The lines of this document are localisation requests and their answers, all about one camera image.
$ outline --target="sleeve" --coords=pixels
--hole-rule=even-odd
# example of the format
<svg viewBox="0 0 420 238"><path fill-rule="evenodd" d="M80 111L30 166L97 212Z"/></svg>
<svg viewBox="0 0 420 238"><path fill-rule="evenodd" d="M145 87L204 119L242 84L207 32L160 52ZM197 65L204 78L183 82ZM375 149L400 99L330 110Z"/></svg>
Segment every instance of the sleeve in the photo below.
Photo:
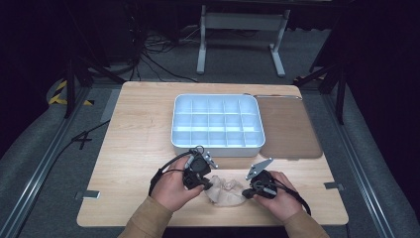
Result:
<svg viewBox="0 0 420 238"><path fill-rule="evenodd" d="M148 196L139 206L119 238L161 237L173 212Z"/></svg>
<svg viewBox="0 0 420 238"><path fill-rule="evenodd" d="M284 227L290 238L328 238L327 232L304 210L285 220Z"/></svg>

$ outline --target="wooden table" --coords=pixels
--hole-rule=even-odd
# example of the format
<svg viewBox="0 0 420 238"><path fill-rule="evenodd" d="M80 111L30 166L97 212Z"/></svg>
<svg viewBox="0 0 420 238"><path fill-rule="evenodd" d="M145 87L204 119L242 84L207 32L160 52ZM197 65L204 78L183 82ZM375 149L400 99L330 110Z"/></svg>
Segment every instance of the wooden table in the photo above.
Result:
<svg viewBox="0 0 420 238"><path fill-rule="evenodd" d="M147 197L156 171L175 157L170 142L174 99L182 93L250 93L300 96L290 85L126 82L90 180L88 190L99 190L98 199L84 199L80 226L125 226ZM214 158L217 175L235 179L245 187L245 175L255 158ZM323 225L344 225L348 215L339 192L326 189L334 181L325 156L317 159L274 159L268 170L284 172L309 203L313 217ZM202 192L173 214L169 226L273 226L272 215L252 199L236 207L216 207Z"/></svg>

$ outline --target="dark background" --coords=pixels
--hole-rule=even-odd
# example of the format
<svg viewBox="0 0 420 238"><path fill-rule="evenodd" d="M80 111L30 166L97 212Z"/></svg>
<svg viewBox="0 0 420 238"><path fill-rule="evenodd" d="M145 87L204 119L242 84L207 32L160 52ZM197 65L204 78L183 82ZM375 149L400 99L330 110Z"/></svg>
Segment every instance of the dark background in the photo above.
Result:
<svg viewBox="0 0 420 238"><path fill-rule="evenodd" d="M110 10L119 4L136 10L134 21L126 11ZM47 110L46 93L70 59L84 56L101 66L128 62L137 55L127 49L138 48L147 28L176 39L181 28L197 23L198 16L188 14L196 13L191 9L197 6L133 4L137 2L1 1L0 156ZM355 1L352 6L357 8L292 13L289 28L333 29L315 65L339 61L346 66L349 87L368 127L419 216L417 8L413 1Z"/></svg>

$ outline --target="black wall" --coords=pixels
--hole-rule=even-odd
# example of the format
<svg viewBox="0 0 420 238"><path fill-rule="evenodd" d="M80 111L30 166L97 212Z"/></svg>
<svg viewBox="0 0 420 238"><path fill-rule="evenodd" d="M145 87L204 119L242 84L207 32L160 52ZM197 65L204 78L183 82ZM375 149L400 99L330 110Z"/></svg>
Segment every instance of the black wall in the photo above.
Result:
<svg viewBox="0 0 420 238"><path fill-rule="evenodd" d="M318 64L347 64L348 84L396 181L420 215L420 29L413 1L357 1Z"/></svg>
<svg viewBox="0 0 420 238"><path fill-rule="evenodd" d="M0 158L45 110L62 73L65 45L35 1L0 3Z"/></svg>

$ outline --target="metal rail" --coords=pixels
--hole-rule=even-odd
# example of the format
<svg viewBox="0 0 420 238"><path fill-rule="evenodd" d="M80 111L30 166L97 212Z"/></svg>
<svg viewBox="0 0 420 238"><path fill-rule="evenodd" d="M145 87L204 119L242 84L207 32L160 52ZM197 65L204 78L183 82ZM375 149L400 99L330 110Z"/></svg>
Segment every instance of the metal rail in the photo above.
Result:
<svg viewBox="0 0 420 238"><path fill-rule="evenodd" d="M83 105L90 91L88 87L82 87L78 93L76 105L73 113L67 118L63 119L59 125L50 146L44 154L40 164L35 170L32 177L29 179L24 192L13 208L12 213L9 215L5 224L0 231L0 238L18 237L21 232L25 221L31 213L32 208L37 201L38 195L41 192L45 181L47 180L49 171L53 168L55 157L59 153L61 142L68 131L71 122L73 121L77 111Z"/></svg>
<svg viewBox="0 0 420 238"><path fill-rule="evenodd" d="M365 173L364 168L360 162L359 156L352 145L346 128L340 125L336 118L335 104L333 102L333 99L329 94L322 94L322 98L327 106L327 110L330 116L332 117L332 120L340 135L340 138L343 141L344 147L347 152L347 156L349 158L349 165L355 176L356 182L358 183L359 189L361 190L362 196L365 199L367 208L370 212L371 218L373 219L374 225L376 226L380 237L395 237L382 211L382 208L380 207L376 194L372 186L370 185L367 174Z"/></svg>

